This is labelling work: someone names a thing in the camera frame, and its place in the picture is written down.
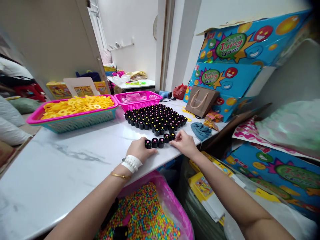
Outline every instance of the red bag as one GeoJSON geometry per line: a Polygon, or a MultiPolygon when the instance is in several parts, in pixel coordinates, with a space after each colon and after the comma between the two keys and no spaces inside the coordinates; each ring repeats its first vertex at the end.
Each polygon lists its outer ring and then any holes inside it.
{"type": "Polygon", "coordinates": [[[173,90],[173,97],[183,100],[184,98],[184,94],[186,93],[187,90],[187,86],[181,84],[178,87],[175,87],[173,90]]]}

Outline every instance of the plastic stool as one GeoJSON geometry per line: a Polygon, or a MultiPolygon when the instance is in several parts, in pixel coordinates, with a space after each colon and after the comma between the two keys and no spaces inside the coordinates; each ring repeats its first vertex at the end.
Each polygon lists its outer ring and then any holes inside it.
{"type": "Polygon", "coordinates": [[[40,91],[37,91],[41,89],[41,87],[38,84],[31,84],[31,85],[25,85],[25,86],[17,86],[13,88],[16,93],[18,95],[20,95],[21,97],[23,97],[23,93],[27,93],[28,91],[33,92],[33,96],[27,97],[27,98],[31,98],[34,100],[39,100],[41,102],[45,102],[46,99],[44,98],[44,96],[40,93],[40,91]]]}

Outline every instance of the gold bracelet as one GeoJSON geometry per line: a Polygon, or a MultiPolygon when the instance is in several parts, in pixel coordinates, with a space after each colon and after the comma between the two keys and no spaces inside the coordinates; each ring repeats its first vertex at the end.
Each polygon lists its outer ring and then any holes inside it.
{"type": "Polygon", "coordinates": [[[131,177],[126,177],[126,176],[121,176],[121,175],[115,174],[113,172],[111,172],[111,175],[115,176],[115,177],[121,177],[122,179],[130,179],[131,178],[131,177]]]}

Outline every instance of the blue cloth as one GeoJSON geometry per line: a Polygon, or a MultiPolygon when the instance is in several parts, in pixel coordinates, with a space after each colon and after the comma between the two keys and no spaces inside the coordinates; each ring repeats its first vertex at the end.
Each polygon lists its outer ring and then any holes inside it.
{"type": "Polygon", "coordinates": [[[207,139],[212,132],[210,128],[203,125],[202,123],[196,122],[191,124],[191,129],[196,135],[196,137],[203,142],[205,139],[207,139]]]}

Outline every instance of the blue hair dryer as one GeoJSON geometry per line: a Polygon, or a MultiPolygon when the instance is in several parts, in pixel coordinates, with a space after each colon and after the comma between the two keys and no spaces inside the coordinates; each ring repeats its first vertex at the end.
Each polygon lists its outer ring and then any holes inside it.
{"type": "Polygon", "coordinates": [[[155,91],[156,94],[159,94],[162,99],[160,100],[160,102],[163,101],[164,98],[172,98],[172,92],[167,92],[167,91],[155,91]]]}

